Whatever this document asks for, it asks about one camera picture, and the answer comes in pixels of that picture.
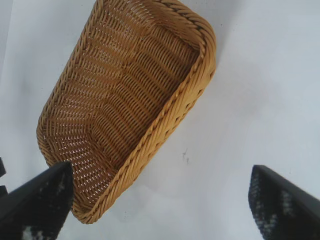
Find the wicker basket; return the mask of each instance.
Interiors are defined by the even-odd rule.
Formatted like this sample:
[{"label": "wicker basket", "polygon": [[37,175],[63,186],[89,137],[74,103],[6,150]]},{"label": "wicker basket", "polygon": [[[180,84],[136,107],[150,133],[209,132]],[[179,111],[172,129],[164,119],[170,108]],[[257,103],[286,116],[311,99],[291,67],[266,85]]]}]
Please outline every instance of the wicker basket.
[{"label": "wicker basket", "polygon": [[177,0],[97,0],[45,104],[46,162],[72,162],[73,214],[96,222],[194,106],[215,71],[215,35]]}]

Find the rectangular basket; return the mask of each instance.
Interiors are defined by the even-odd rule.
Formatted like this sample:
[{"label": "rectangular basket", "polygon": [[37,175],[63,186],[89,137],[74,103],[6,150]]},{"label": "rectangular basket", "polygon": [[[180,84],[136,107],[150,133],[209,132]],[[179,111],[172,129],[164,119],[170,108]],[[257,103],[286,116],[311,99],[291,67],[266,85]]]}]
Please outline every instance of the rectangular basket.
[{"label": "rectangular basket", "polygon": [[177,0],[97,0],[37,127],[49,166],[72,163],[73,214],[96,222],[212,78],[209,23]]}]

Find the white background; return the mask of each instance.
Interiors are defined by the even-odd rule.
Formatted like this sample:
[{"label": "white background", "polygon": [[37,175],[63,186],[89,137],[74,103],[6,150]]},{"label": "white background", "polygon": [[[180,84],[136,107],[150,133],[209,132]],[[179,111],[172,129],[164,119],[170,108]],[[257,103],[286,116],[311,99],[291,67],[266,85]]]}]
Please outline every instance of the white background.
[{"label": "white background", "polygon": [[[254,164],[320,198],[320,1],[183,2],[214,27],[212,82],[114,206],[92,225],[70,214],[58,239],[262,239],[247,201]],[[9,191],[47,169],[38,117],[94,0],[14,0],[10,18],[11,3],[0,1],[0,182]]]}]

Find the dark mark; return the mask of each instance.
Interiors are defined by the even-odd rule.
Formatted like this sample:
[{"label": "dark mark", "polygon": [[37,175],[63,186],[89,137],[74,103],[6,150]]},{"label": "dark mark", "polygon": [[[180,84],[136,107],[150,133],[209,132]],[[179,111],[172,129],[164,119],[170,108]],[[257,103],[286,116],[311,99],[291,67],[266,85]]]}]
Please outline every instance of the dark mark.
[{"label": "dark mark", "polygon": [[182,161],[185,161],[187,151],[188,151],[188,148],[186,148],[185,152],[182,153]]}]

